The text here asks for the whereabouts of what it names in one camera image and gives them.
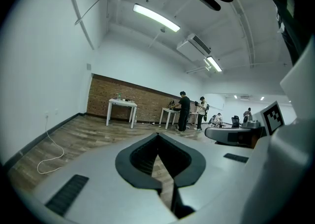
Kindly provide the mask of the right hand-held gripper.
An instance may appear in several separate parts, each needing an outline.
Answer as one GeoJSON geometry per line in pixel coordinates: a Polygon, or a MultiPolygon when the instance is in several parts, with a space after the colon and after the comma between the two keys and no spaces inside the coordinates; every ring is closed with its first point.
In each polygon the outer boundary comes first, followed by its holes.
{"type": "Polygon", "coordinates": [[[205,136],[219,145],[254,148],[258,141],[258,133],[252,129],[264,128],[266,135],[270,136],[284,125],[279,104],[275,101],[244,119],[243,128],[206,128],[205,136]]]}

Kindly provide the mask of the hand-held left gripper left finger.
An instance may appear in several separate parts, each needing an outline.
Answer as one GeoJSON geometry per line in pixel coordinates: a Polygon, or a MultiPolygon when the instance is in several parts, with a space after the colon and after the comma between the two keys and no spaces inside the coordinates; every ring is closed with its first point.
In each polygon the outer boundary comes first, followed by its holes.
{"type": "Polygon", "coordinates": [[[160,198],[161,182],[144,173],[157,134],[87,151],[47,177],[26,197],[45,224],[170,224],[177,217],[160,198]]]}

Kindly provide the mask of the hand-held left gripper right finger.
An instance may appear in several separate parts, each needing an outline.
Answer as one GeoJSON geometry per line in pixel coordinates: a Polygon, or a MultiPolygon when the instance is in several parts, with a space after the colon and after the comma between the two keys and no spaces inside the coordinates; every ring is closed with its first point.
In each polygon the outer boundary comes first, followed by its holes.
{"type": "Polygon", "coordinates": [[[249,148],[160,133],[157,155],[172,184],[162,182],[161,198],[169,208],[158,213],[157,222],[169,224],[207,205],[231,185],[251,154],[249,148]]]}

